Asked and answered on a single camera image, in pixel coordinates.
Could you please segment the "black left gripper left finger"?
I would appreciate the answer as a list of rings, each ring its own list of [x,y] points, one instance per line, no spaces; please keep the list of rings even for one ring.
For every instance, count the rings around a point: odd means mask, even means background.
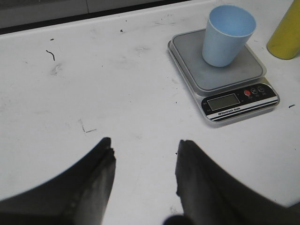
[[[0,202],[2,225],[100,225],[115,177],[111,139],[103,138],[72,167]]]

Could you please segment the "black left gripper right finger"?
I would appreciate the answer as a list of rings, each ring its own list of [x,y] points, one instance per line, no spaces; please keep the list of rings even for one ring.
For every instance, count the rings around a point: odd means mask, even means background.
[[[300,214],[253,191],[193,141],[181,140],[175,169],[184,215],[196,225],[298,225]]]

